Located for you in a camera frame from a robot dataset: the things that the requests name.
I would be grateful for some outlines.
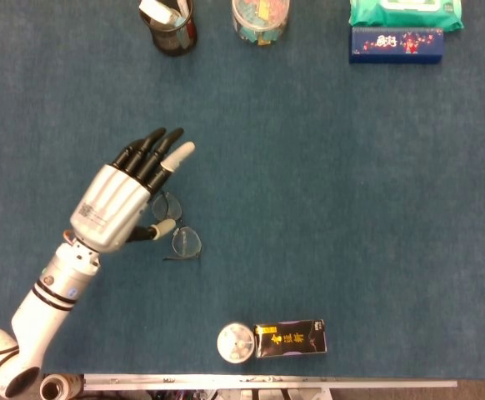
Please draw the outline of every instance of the robot finger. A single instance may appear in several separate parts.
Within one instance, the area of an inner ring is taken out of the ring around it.
[[[194,143],[185,142],[161,161],[159,169],[153,174],[145,188],[151,195],[156,194],[170,176],[179,168],[180,164],[194,152]]]
[[[141,242],[144,240],[152,240],[153,233],[147,227],[134,227],[130,235],[126,239],[126,243]]]
[[[123,171],[132,176],[135,169],[143,162],[143,159],[150,152],[155,142],[157,142],[167,131],[164,127],[160,127],[150,133],[144,138],[142,144],[129,156],[125,162]]]
[[[166,236],[176,228],[176,221],[173,219],[165,219],[156,225],[150,225],[148,230],[152,233],[152,240],[159,240]]]
[[[143,143],[144,139],[138,139],[131,143],[129,143],[113,160],[111,165],[113,165],[116,169],[122,169],[124,163],[128,160],[129,156],[133,151],[137,150],[137,148]]]
[[[152,154],[146,159],[144,164],[138,169],[135,177],[139,182],[147,180],[149,175],[158,169],[159,164],[167,154],[170,147],[183,135],[183,129],[177,128],[165,136],[153,150]]]

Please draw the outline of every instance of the clear plastic jar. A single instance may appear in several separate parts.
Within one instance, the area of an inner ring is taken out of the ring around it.
[[[266,46],[287,26],[290,0],[232,0],[233,27],[243,40]]]

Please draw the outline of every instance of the white robotic arm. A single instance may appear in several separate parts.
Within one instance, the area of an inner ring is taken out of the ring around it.
[[[152,195],[194,150],[186,142],[163,160],[183,130],[169,133],[151,151],[164,133],[160,128],[131,143],[102,167],[70,218],[75,238],[59,246],[12,318],[17,340],[0,329],[2,397],[17,396],[35,382],[53,336],[100,268],[100,254],[125,242],[156,240],[173,228],[136,227]]]

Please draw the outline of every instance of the green package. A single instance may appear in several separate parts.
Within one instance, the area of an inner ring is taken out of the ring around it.
[[[461,0],[350,0],[353,27],[463,28]]]

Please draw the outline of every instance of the black box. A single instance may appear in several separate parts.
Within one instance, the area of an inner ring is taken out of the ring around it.
[[[327,351],[326,327],[322,319],[259,323],[253,331],[258,358]]]

